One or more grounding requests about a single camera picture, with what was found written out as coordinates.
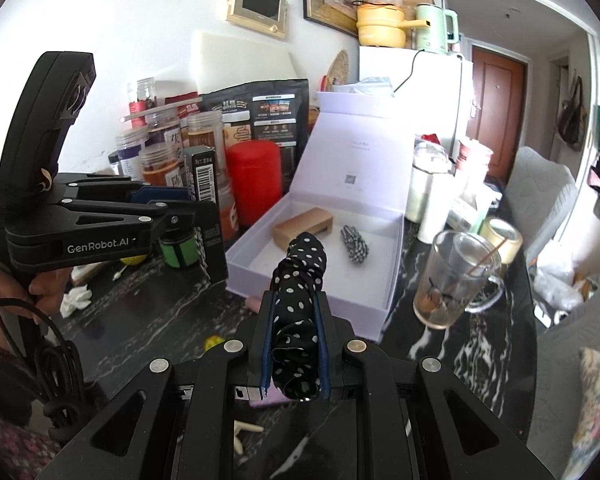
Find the mint green electric kettle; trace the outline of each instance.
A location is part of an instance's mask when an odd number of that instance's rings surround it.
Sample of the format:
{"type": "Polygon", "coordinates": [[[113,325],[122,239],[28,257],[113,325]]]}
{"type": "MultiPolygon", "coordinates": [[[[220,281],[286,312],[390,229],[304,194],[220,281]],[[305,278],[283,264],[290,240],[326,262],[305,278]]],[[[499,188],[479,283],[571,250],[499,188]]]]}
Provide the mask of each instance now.
{"type": "Polygon", "coordinates": [[[420,4],[416,7],[416,19],[427,20],[431,23],[429,28],[416,29],[416,49],[446,54],[447,45],[460,41],[458,34],[458,15],[452,10],[443,9],[433,4],[420,4]],[[448,18],[453,29],[453,38],[448,38],[448,18]]]}

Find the marble countertop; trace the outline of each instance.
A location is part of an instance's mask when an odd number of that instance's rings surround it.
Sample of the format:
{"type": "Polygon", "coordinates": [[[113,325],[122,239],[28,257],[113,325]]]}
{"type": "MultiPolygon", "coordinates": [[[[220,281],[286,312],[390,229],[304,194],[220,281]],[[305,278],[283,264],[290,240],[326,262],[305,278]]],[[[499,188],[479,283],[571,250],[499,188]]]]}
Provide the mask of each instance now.
{"type": "MultiPolygon", "coordinates": [[[[498,214],[510,220],[506,204],[498,214]]],[[[412,308],[430,247],[416,233],[417,226],[407,222],[392,312],[379,345],[394,357],[438,357],[526,442],[536,386],[536,325],[522,252],[494,307],[464,314],[447,330],[430,330],[412,308]]],[[[208,286],[199,267],[171,269],[153,257],[127,269],[117,282],[113,272],[108,269],[91,283],[90,307],[59,322],[80,351],[86,379],[97,381],[109,398],[152,359],[197,358],[207,337],[230,338],[241,320],[253,316],[224,283],[208,286]]],[[[352,402],[261,409],[239,402],[234,418],[265,428],[241,435],[245,453],[235,456],[237,479],[300,478],[318,471],[320,478],[356,477],[352,402]]]]}

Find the red cylindrical container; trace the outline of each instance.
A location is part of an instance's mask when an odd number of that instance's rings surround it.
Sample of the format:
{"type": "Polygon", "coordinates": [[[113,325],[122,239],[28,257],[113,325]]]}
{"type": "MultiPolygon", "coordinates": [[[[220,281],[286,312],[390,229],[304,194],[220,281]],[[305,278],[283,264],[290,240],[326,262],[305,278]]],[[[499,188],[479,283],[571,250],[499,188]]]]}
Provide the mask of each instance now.
{"type": "Polygon", "coordinates": [[[280,148],[270,140],[247,140],[226,150],[238,222],[251,226],[282,198],[280,148]]]}

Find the gray chair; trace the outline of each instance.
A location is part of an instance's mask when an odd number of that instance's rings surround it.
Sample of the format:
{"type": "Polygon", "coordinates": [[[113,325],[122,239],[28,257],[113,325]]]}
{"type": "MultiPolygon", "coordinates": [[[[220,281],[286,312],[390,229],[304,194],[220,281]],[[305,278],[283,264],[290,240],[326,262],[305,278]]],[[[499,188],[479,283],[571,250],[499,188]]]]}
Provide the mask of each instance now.
{"type": "Polygon", "coordinates": [[[583,346],[600,351],[600,283],[593,298],[538,336],[536,402],[526,444],[556,478],[567,465],[578,425],[583,346]]]}
{"type": "Polygon", "coordinates": [[[516,228],[524,238],[527,264],[538,257],[555,235],[573,209],[577,194],[566,166],[542,158],[527,146],[518,150],[504,195],[516,228]]]}

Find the glass pitcher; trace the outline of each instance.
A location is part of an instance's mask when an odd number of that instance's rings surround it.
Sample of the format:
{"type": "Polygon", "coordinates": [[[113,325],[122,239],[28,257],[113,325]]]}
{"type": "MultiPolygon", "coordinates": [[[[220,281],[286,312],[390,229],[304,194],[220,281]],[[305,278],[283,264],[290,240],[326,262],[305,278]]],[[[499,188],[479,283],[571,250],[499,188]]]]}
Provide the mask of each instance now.
{"type": "Polygon", "coordinates": [[[500,299],[500,255],[481,236],[442,231],[431,245],[427,266],[413,299],[413,309],[430,328],[445,329],[463,312],[482,312],[500,299]],[[495,291],[485,294],[488,282],[495,291]]]}

